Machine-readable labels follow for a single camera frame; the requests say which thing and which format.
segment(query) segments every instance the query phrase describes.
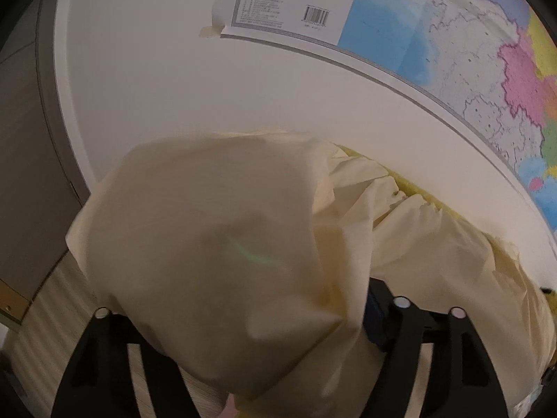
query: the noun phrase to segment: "black object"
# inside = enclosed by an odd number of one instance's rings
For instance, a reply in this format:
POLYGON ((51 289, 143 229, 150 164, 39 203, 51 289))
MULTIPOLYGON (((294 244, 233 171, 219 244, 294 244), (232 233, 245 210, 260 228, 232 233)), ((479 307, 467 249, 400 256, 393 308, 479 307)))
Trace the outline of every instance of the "black object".
MULTIPOLYGON (((508 418, 495 370, 464 310, 424 311, 405 297, 393 297, 383 281, 371 279, 363 326, 387 355, 362 418, 405 416, 422 343, 433 343, 434 350, 421 417, 508 418)), ((176 363, 153 349, 128 318, 110 313, 93 317, 85 329, 51 417, 140 418, 127 344, 141 347, 157 417, 198 418, 176 363)))

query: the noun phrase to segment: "beige fabric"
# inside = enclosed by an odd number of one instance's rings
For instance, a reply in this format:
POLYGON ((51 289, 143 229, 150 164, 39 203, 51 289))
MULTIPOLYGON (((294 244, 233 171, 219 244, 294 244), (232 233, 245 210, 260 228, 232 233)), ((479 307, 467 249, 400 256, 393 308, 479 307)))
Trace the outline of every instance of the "beige fabric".
POLYGON ((511 408, 555 348, 547 304, 472 226, 405 198, 305 134, 173 138, 124 158, 68 244, 101 304, 252 417, 359 416, 383 361, 360 328, 370 273, 466 308, 511 408))

